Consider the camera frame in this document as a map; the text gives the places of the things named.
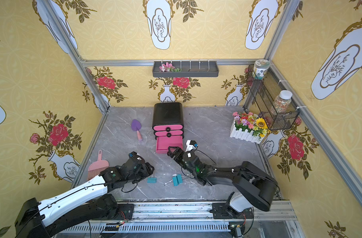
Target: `white jar lid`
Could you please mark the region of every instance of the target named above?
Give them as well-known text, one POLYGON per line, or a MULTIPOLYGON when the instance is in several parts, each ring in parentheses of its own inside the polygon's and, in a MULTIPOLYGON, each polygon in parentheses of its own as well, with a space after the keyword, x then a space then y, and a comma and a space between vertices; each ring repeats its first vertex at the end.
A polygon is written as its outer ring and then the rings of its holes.
POLYGON ((279 94, 279 97, 281 97, 284 100, 288 100, 292 98, 292 93, 288 90, 282 90, 279 94))

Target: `wall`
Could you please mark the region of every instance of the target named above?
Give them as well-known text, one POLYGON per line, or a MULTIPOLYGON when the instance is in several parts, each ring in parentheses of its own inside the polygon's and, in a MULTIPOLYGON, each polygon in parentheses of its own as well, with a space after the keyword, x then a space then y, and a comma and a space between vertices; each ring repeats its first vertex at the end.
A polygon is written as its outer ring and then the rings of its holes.
POLYGON ((0 2, 0 228, 12 226, 5 237, 15 236, 23 202, 70 188, 66 179, 74 176, 102 116, 85 102, 81 92, 90 90, 82 82, 31 1, 0 2))
POLYGON ((171 85, 172 101, 182 102, 184 106, 222 106, 243 102, 248 93, 243 86, 246 68, 246 65, 219 66, 216 78, 190 79, 154 78, 152 67, 90 67, 89 72, 102 95, 115 107, 152 107, 160 102, 165 83, 171 85))
POLYGON ((283 0, 56 2, 87 60, 263 58, 284 9, 283 0), (161 28, 164 37, 148 24, 156 8, 171 19, 161 28))
MULTIPOLYGON (((273 61, 362 178, 361 3, 303 1, 273 61)), ((362 208, 320 146, 312 147, 304 123, 297 122, 295 130, 270 135, 264 147, 281 143, 269 161, 305 235, 362 237, 362 208)))

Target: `vent grille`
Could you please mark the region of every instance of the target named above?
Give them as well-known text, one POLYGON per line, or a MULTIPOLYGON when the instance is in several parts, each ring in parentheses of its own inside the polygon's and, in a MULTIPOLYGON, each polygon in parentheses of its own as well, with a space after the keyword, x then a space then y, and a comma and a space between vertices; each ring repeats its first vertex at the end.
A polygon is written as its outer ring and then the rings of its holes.
MULTIPOLYGON (((118 231, 104 231, 106 223, 91 224, 92 233, 158 233, 229 231, 228 222, 143 222, 125 223, 118 231)), ((88 233, 88 223, 72 226, 61 233, 88 233)))

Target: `glass jar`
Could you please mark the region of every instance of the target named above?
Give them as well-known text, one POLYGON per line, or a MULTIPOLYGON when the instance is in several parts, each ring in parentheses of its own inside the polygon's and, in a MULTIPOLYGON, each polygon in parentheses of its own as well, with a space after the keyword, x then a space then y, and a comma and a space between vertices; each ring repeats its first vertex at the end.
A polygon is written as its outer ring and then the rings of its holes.
POLYGON ((254 69, 252 72, 253 78, 260 80, 263 79, 270 65, 271 65, 270 61, 266 59, 259 59, 255 61, 254 69))
POLYGON ((272 114, 276 113, 285 113, 287 111, 287 108, 289 104, 292 101, 292 93, 288 90, 282 90, 280 94, 275 98, 274 100, 274 108, 271 108, 272 114))

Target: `gray shelf tray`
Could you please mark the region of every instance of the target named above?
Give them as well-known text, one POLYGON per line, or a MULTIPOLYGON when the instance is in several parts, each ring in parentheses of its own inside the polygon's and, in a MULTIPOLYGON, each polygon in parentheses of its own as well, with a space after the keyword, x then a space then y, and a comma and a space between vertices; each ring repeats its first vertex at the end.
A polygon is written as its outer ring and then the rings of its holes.
POLYGON ((153 64, 153 77, 218 77, 219 69, 216 61, 172 61, 172 65, 181 72, 162 72, 160 71, 161 61, 155 61, 153 64))

